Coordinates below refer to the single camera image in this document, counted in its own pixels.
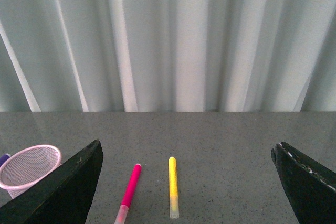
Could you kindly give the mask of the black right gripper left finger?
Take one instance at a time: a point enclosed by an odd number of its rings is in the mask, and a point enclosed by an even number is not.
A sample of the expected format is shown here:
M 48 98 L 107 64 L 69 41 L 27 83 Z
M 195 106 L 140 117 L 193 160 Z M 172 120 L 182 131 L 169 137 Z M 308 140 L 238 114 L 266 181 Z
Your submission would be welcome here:
M 1 223 L 85 223 L 102 169 L 95 140 L 1 207 Z

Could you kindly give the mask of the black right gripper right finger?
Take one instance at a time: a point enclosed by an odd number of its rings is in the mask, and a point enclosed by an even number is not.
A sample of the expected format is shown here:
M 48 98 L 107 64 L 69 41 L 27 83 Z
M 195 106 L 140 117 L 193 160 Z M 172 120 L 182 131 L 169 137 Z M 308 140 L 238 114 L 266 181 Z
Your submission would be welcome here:
M 286 142 L 271 158 L 299 223 L 335 223 L 335 172 Z

